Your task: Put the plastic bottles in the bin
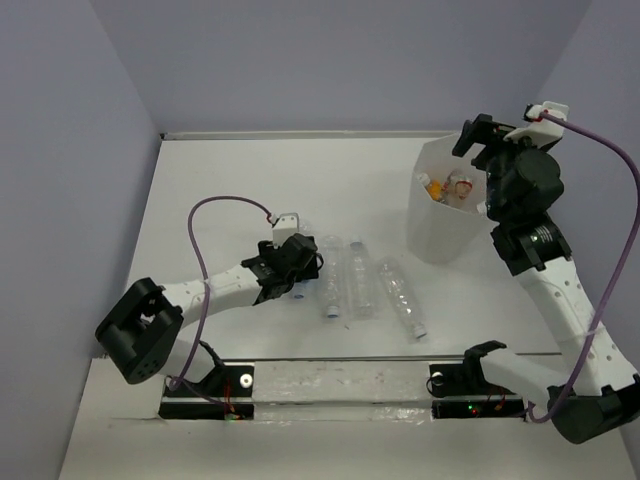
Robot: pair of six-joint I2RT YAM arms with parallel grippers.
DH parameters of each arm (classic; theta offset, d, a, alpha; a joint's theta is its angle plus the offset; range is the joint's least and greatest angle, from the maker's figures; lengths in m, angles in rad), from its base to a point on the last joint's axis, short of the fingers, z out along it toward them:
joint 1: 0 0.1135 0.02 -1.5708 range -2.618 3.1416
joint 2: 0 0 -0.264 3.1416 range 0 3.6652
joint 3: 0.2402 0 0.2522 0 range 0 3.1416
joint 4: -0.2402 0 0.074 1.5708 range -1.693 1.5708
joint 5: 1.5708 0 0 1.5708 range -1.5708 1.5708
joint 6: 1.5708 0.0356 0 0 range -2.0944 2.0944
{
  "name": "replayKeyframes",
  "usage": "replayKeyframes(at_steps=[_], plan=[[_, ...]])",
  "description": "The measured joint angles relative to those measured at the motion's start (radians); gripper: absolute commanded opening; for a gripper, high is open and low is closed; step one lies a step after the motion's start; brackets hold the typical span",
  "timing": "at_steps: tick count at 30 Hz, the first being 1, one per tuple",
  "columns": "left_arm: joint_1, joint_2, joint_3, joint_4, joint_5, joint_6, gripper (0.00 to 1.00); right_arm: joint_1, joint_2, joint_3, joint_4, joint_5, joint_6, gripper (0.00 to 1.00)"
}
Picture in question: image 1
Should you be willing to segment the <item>blue label bottle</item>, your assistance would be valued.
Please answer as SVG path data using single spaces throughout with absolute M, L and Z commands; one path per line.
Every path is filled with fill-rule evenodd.
M 305 236 L 314 235 L 312 225 L 304 219 L 300 220 L 299 232 Z M 310 288 L 311 280 L 296 282 L 290 291 L 290 298 L 293 300 L 303 300 L 309 295 Z

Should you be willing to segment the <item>red cap bottle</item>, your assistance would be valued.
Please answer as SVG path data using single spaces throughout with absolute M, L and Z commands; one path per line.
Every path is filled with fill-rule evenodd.
M 475 177 L 460 169 L 452 170 L 443 184 L 444 202 L 451 207 L 461 208 L 471 195 Z

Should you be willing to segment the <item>orange juice bottle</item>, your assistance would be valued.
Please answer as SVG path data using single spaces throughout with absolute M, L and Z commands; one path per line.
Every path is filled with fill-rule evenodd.
M 447 204 L 447 182 L 432 179 L 426 172 L 417 175 L 418 182 L 424 187 L 430 198 L 438 203 Z

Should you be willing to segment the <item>clear bottle white cap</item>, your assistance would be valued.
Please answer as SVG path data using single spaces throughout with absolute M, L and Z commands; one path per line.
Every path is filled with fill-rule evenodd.
M 325 236 L 321 240 L 320 253 L 324 264 L 320 271 L 320 297 L 326 318 L 339 318 L 345 308 L 343 241 L 337 236 Z

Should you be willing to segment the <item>clear bottle grey cap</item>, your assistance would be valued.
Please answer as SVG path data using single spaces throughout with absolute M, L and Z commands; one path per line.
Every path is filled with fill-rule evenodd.
M 357 319 L 369 320 L 378 311 L 376 277 L 369 249 L 356 238 L 348 246 L 348 281 L 351 308 Z

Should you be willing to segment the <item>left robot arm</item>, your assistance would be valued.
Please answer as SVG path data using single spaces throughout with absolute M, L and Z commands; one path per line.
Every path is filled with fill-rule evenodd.
M 285 295 L 294 284 L 318 278 L 321 260 L 315 238 L 295 233 L 279 247 L 259 242 L 257 256 L 207 280 L 158 285 L 142 278 L 101 321 L 96 340 L 131 385 L 156 374 L 182 374 L 195 392 L 209 395 L 221 383 L 218 361 L 197 343 L 185 367 L 191 346 L 177 339 L 180 331 L 210 315 Z

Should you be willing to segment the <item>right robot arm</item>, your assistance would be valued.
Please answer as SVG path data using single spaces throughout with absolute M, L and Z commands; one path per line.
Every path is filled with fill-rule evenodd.
M 480 114 L 465 122 L 452 153 L 462 157 L 481 145 L 471 164 L 486 175 L 487 214 L 497 224 L 494 247 L 571 370 L 532 363 L 493 340 L 467 349 L 455 378 L 473 392 L 496 386 L 520 395 L 532 422 L 551 422 L 565 440 L 582 444 L 639 416 L 639 372 L 602 323 L 639 225 L 632 225 L 605 292 L 593 305 L 569 244 L 548 214 L 564 192 L 560 166 L 549 151 L 565 129 L 586 132 L 566 118 L 566 107 L 553 102 L 528 106 L 525 128 Z

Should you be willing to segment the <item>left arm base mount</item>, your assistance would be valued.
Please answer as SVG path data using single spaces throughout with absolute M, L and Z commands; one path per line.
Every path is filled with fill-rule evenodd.
M 227 362 L 200 383 L 183 381 L 171 390 L 167 381 L 158 414 L 165 420 L 253 420 L 254 376 L 253 363 Z

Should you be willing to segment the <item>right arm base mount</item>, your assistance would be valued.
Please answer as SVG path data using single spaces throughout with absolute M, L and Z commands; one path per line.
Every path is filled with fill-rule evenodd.
M 445 419 L 525 419 L 525 405 L 515 393 L 492 384 L 464 378 L 461 363 L 429 365 L 427 392 L 433 398 L 432 414 Z

